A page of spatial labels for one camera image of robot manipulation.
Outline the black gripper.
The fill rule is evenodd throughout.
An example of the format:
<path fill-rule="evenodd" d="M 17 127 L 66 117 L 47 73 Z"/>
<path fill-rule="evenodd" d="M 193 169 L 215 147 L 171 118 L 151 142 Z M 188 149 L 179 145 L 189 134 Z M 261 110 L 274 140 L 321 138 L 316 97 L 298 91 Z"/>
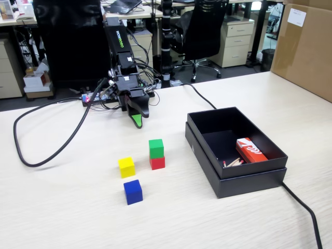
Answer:
<path fill-rule="evenodd" d="M 116 96 L 124 96 L 128 116 L 134 125 L 142 128 L 142 117 L 149 117 L 149 95 L 139 86 L 137 75 L 120 76 L 116 81 Z"/>

